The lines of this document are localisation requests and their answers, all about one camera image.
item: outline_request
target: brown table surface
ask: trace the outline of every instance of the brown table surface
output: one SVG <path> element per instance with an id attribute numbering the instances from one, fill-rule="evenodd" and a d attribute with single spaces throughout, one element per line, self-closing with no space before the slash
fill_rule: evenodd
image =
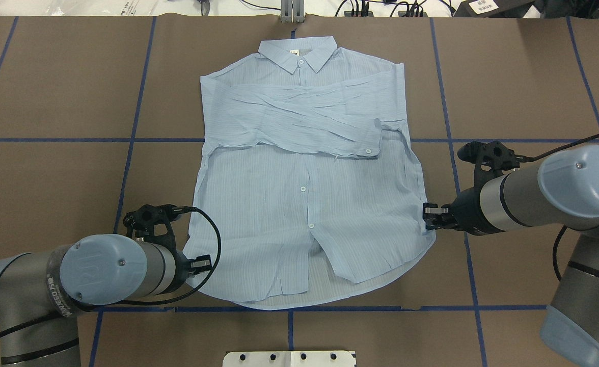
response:
<path id="1" fill-rule="evenodd" d="M 199 77 L 293 30 L 405 63 L 432 202 L 472 185 L 472 165 L 455 158 L 465 142 L 535 155 L 599 132 L 599 20 L 0 17 L 0 258 L 122 232 L 118 219 L 146 203 L 190 204 Z M 176 222 L 179 248 L 187 226 Z M 79 319 L 83 365 L 209 367 L 228 351 L 289 349 L 353 350 L 361 366 L 571 365 L 538 336 L 557 231 L 440 231 L 399 280 L 324 306 L 252 312 L 194 295 L 107 307 Z"/>

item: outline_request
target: light blue shirt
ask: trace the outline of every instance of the light blue shirt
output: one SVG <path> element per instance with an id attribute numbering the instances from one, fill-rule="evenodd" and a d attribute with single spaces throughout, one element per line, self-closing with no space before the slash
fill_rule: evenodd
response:
<path id="1" fill-rule="evenodd" d="M 390 283 L 433 244 L 404 65 L 333 37 L 266 40 L 200 83 L 193 204 L 223 239 L 202 292 L 262 309 L 320 304 Z M 204 219 L 189 234 L 185 255 L 215 253 Z"/>

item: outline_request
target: shirt collar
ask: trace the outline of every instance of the shirt collar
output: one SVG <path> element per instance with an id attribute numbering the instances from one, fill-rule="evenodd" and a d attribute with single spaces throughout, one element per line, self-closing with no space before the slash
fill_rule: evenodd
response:
<path id="1" fill-rule="evenodd" d="M 291 49 L 311 49 L 304 56 L 291 54 Z M 259 53 L 290 74 L 297 70 L 297 61 L 304 58 L 314 72 L 327 63 L 338 45 L 333 37 L 307 37 L 302 39 L 265 40 L 259 46 Z"/>

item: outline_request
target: white label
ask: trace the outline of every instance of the white label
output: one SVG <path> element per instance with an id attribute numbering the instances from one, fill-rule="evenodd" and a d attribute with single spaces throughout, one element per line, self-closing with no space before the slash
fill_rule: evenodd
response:
<path id="1" fill-rule="evenodd" d="M 483 14 L 491 12 L 492 10 L 499 9 L 495 0 L 478 0 L 478 2 L 469 2 L 469 6 L 476 14 Z"/>
<path id="2" fill-rule="evenodd" d="M 137 5 L 139 5 L 139 0 L 125 2 L 125 5 L 123 5 L 123 10 L 121 10 L 121 15 L 122 16 L 134 15 L 135 12 L 137 12 Z"/>

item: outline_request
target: folded sleeve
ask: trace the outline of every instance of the folded sleeve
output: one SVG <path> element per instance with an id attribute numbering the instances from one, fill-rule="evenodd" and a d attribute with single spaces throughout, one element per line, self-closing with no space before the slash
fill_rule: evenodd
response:
<path id="1" fill-rule="evenodd" d="M 348 114 L 341 86 L 227 86 L 200 79 L 205 139 L 213 147 L 271 144 L 297 153 L 379 154 L 381 123 Z"/>

